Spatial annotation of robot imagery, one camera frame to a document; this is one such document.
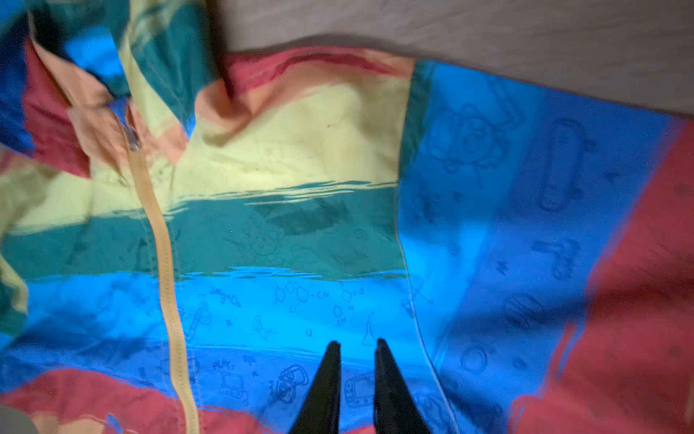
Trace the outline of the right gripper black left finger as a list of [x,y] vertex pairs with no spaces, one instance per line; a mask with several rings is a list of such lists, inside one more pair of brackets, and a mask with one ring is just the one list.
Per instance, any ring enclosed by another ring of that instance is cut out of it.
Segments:
[[289,433],[338,433],[341,386],[341,345],[332,341]]

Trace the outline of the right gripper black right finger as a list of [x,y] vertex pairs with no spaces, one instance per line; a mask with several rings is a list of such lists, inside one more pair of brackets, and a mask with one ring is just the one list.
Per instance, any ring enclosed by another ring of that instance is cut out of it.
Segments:
[[373,425],[378,434],[430,433],[383,338],[374,353]]

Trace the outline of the rainbow striped kids jacket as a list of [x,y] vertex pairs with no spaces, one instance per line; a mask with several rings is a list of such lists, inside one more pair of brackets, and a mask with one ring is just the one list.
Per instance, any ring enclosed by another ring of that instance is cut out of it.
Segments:
[[693,122],[428,59],[1,5],[1,403],[41,433],[693,430]]

